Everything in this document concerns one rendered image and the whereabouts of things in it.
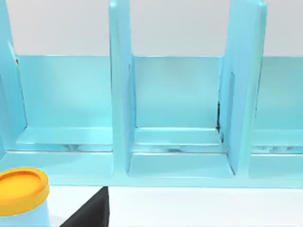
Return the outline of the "blue bottle with yellow cap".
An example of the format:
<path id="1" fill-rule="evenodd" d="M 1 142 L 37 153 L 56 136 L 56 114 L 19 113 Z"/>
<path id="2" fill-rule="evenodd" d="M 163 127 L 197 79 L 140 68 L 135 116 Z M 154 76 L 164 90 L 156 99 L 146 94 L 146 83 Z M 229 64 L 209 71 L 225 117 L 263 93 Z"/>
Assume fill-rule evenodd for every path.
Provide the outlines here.
<path id="1" fill-rule="evenodd" d="M 50 227 L 47 174 L 18 167 L 0 172 L 0 227 Z"/>

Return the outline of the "light blue rack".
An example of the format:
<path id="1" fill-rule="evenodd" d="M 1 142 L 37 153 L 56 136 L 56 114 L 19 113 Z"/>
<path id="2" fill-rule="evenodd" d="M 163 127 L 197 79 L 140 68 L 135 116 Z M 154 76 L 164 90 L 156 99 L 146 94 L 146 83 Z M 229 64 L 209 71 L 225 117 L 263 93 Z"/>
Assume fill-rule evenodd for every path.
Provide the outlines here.
<path id="1" fill-rule="evenodd" d="M 231 0 L 223 56 L 18 55 L 0 0 L 0 171 L 54 185 L 303 188 L 303 56 L 264 56 L 267 4 Z"/>

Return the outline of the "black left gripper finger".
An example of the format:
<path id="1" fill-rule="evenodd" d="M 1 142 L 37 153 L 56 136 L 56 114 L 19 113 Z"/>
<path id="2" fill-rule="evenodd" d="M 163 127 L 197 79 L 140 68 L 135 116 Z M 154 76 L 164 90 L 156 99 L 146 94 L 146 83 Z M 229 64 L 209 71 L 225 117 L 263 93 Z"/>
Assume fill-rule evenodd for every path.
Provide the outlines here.
<path id="1" fill-rule="evenodd" d="M 102 187 L 60 227 L 109 227 L 108 187 Z"/>

